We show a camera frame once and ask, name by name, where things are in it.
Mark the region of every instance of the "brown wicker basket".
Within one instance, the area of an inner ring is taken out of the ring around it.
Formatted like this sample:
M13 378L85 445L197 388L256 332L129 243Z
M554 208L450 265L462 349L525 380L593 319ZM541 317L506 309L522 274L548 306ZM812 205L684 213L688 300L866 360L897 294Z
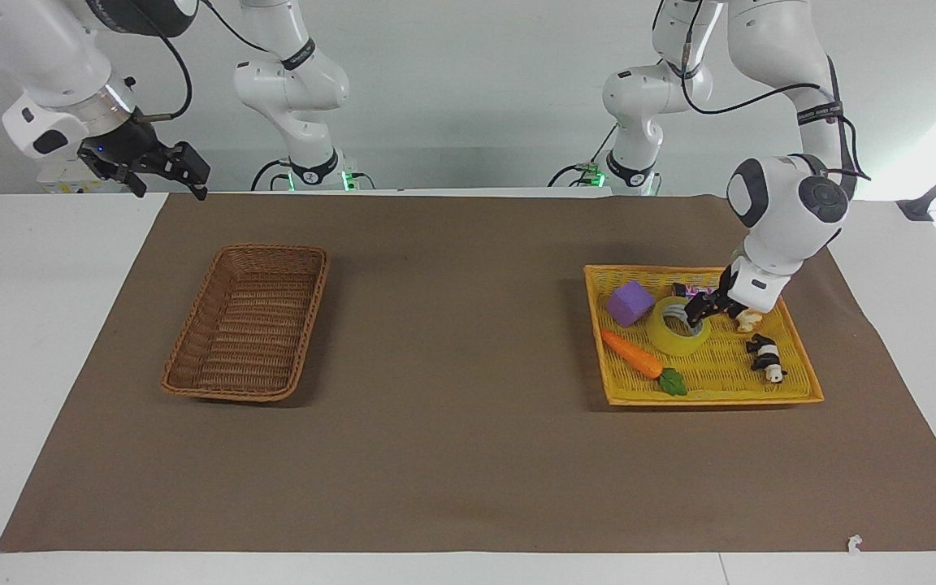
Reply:
M168 393L274 402L294 392L327 281L327 253L229 245L205 276L164 367Z

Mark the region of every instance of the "toy carrot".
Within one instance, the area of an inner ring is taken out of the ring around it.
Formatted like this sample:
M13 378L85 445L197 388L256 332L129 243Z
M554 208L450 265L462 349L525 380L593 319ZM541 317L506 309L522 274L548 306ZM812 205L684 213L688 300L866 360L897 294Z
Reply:
M672 369L672 367L662 366L662 362L660 362L660 358L657 358L657 356L650 354L645 351L645 349L639 348L638 345L632 344L628 340L624 340L623 337L617 336L617 334L612 333L612 331L602 329L601 338L610 348L613 348L613 351L616 352L617 355L626 360L626 362L629 363L631 367L634 367L635 370L639 371L640 374L645 375L649 380L656 380L660 383L662 392L677 397L683 397L688 394L688 390L684 387L684 378L681 377L681 374Z
M631 367L640 371L649 380L658 380L662 375L662 362L657 356L639 348L638 345L632 344L628 340L624 340L623 337L617 336L612 331L602 329L601 338L610 348L613 348L617 355L627 360Z

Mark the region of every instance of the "white table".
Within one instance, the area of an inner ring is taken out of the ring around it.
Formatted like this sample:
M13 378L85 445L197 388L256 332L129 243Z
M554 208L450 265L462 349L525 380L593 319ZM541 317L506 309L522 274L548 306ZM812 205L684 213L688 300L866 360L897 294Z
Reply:
M441 196L573 197L604 189ZM111 309L163 195L0 197L0 533ZM831 249L936 434L936 230L856 203ZM840 536L846 549L848 534ZM907 554L323 555L55 552L0 555L12 583L936 583Z

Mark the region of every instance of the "orange carrot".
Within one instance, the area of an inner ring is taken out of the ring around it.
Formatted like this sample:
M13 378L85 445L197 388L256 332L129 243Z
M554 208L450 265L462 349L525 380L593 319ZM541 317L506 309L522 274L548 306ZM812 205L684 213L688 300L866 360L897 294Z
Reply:
M638 345L632 344L628 340L624 340L623 337L617 336L612 331L602 329L601 338L610 348L613 348L617 355L627 360L627 363L635 370L640 371L649 380L657 380L662 375L662 362L657 356L639 348Z

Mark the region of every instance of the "purple foam block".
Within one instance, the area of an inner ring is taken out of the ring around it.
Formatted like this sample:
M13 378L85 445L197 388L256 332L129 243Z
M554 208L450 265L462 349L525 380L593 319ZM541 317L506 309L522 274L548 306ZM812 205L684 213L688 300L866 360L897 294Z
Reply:
M630 327L637 323L657 303L642 283L632 280L614 290L605 303L607 310L620 327Z

